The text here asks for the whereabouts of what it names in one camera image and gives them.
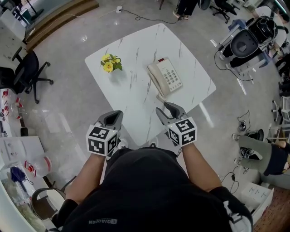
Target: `black shirt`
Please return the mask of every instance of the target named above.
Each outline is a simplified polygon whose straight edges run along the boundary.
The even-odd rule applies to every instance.
[[[290,153],[290,145],[288,143],[286,143],[285,148],[281,148],[275,144],[272,144],[270,162],[268,164],[267,169],[264,172],[264,175],[268,176],[268,175],[283,174],[289,153]]]
[[[121,150],[113,155],[103,183],[79,206],[66,200],[53,222],[59,227],[63,220],[65,232],[217,228],[227,232],[231,229],[224,201],[252,222],[247,208],[227,188],[207,193],[190,183],[175,157],[154,148]],[[76,208],[68,213],[68,205]]]

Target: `black and white marker cube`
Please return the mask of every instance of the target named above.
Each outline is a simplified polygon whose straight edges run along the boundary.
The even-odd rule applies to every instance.
[[[195,142],[197,140],[197,130],[192,117],[167,126],[169,138],[180,146]]]
[[[86,134],[88,152],[107,156],[117,146],[117,133],[117,130],[90,125]]]

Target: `black office chair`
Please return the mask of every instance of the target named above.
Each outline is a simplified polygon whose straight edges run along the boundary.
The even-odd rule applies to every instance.
[[[23,59],[19,56],[19,52],[22,50],[20,47],[12,58],[15,58],[20,62],[16,68],[15,74],[11,68],[0,67],[0,89],[8,88],[11,89],[15,94],[30,93],[33,88],[34,100],[38,104],[39,100],[36,98],[36,83],[37,82],[49,82],[53,85],[53,80],[46,78],[39,78],[40,73],[44,67],[50,66],[49,62],[45,62],[44,65],[39,69],[39,61],[34,51],[29,52]]]
[[[214,0],[215,4],[217,5],[216,8],[214,6],[210,6],[209,8],[214,8],[217,10],[216,13],[213,13],[213,16],[221,14],[226,19],[226,24],[228,23],[228,20],[230,19],[230,16],[227,15],[228,12],[232,13],[233,15],[237,15],[235,12],[235,8],[239,9],[235,5],[231,5],[227,3],[227,0]]]

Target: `shirt logo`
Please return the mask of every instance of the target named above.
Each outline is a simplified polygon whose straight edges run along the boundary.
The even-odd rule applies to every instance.
[[[90,220],[89,224],[106,223],[106,224],[117,224],[118,220],[113,218],[101,218],[97,220]]]

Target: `khaki pants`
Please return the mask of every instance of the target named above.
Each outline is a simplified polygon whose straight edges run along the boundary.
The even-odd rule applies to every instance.
[[[241,160],[241,165],[245,168],[256,169],[259,172],[264,173],[270,162],[272,145],[241,135],[239,137],[239,146],[253,149],[256,152],[259,152],[263,157],[261,160],[243,158]]]

